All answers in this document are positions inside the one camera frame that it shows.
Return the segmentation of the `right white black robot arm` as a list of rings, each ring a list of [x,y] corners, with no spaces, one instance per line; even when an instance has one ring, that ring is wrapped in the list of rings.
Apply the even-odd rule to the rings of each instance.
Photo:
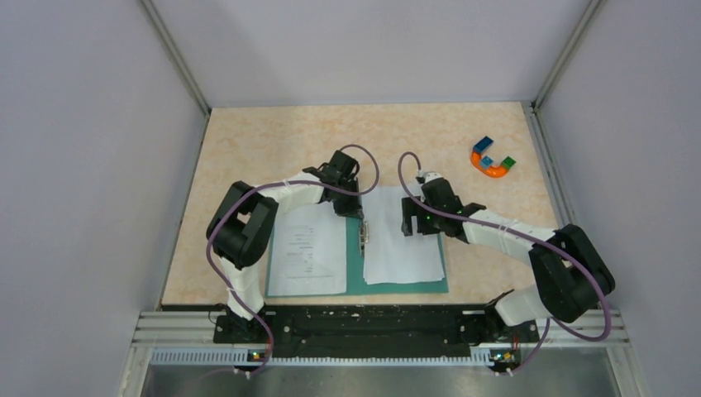
[[[484,328],[492,339],[506,341],[518,325],[537,319],[573,323],[615,290],[612,273],[581,227],[535,227],[482,204],[464,204],[450,182],[435,173],[418,182],[420,193],[401,200],[404,236],[442,234],[490,247],[532,270],[533,285],[487,304]]]

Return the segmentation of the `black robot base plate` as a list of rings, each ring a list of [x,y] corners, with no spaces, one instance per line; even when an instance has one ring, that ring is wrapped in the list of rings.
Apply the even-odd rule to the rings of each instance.
[[[489,343],[537,342],[535,321],[500,327],[481,305],[266,305],[247,328],[227,311],[218,316],[217,344],[271,343],[272,356],[415,358],[469,356]]]

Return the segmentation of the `metal folder clip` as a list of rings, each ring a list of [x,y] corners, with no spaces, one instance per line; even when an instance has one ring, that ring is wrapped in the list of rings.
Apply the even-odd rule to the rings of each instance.
[[[369,224],[367,221],[363,220],[360,222],[359,225],[359,252],[362,257],[365,256],[365,250],[367,247],[367,244],[369,243],[370,240],[370,230],[369,230]]]

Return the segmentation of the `orange curved toy block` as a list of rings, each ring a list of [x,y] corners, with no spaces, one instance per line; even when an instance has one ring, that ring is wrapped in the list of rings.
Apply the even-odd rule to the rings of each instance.
[[[484,175],[486,175],[490,178],[493,178],[493,179],[502,178],[506,174],[508,174],[509,171],[512,169],[511,168],[510,170],[505,170],[504,168],[502,168],[500,166],[500,163],[502,161],[498,165],[495,162],[493,162],[493,164],[488,169],[483,169],[479,163],[480,163],[481,158],[485,157],[485,156],[488,156],[488,155],[484,155],[484,154],[479,155],[478,153],[472,152],[470,155],[470,161],[471,161],[472,166],[474,166],[478,171],[480,171],[481,173],[483,173]]]

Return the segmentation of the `aluminium frame rail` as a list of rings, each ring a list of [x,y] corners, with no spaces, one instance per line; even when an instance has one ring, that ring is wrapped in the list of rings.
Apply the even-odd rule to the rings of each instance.
[[[143,312],[137,319],[131,345],[136,347],[205,347],[213,345],[220,312]]]

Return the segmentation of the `dark blue toy brick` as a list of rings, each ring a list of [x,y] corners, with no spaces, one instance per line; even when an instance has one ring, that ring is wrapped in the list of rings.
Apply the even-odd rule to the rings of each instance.
[[[486,150],[488,150],[491,147],[491,145],[493,145],[493,143],[494,140],[492,138],[490,138],[489,136],[484,136],[473,146],[473,152],[482,155]]]

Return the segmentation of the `printed white paper sheet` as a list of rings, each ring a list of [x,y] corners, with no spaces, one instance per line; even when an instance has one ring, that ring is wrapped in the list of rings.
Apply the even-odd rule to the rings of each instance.
[[[346,220],[329,203],[279,215],[269,251],[266,295],[274,298],[344,294]]]

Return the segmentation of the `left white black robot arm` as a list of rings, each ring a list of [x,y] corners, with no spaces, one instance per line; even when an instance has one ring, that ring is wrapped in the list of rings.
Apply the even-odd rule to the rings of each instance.
[[[267,251],[276,218],[329,203],[335,215],[361,219],[359,172],[359,161],[337,150],[329,161],[290,178],[260,185],[236,181],[229,187],[207,225],[205,257],[227,288],[227,316],[241,339],[254,342],[265,331],[256,266]]]

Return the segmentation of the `green toy brick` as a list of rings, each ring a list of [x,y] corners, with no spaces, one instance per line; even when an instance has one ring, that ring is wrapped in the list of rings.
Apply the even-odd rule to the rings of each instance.
[[[516,164],[516,161],[511,158],[510,156],[505,157],[502,162],[500,163],[500,166],[504,168],[505,170],[510,170],[514,165]]]

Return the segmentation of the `light blue toy brick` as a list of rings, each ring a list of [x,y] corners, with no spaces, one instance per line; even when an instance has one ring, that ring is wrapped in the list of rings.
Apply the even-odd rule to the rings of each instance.
[[[485,156],[481,158],[479,164],[483,169],[488,169],[493,164],[493,162],[494,161],[490,157]]]

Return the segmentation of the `green plastic folder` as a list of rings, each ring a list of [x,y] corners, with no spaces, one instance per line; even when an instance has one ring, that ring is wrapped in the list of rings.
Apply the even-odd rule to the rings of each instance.
[[[360,222],[366,220],[364,219],[354,219],[354,218],[344,218],[346,220],[346,264],[347,264],[347,289],[342,295],[369,295],[369,294],[445,294],[449,290],[447,275],[443,281],[439,282],[425,282],[416,283],[408,285],[400,284],[377,284],[369,285],[365,282],[364,278],[364,258],[359,252],[359,225]],[[443,253],[442,240],[439,235],[439,247],[441,249],[441,258],[443,260],[443,267],[446,274],[446,265]],[[267,280],[268,281],[268,267],[269,258],[267,265]]]

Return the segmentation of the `white paper sheets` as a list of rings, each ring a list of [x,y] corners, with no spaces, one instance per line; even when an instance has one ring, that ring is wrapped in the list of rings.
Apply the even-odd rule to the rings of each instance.
[[[400,186],[380,186],[363,197],[369,241],[365,245],[364,278],[369,285],[439,282],[446,278],[437,235],[402,232]]]

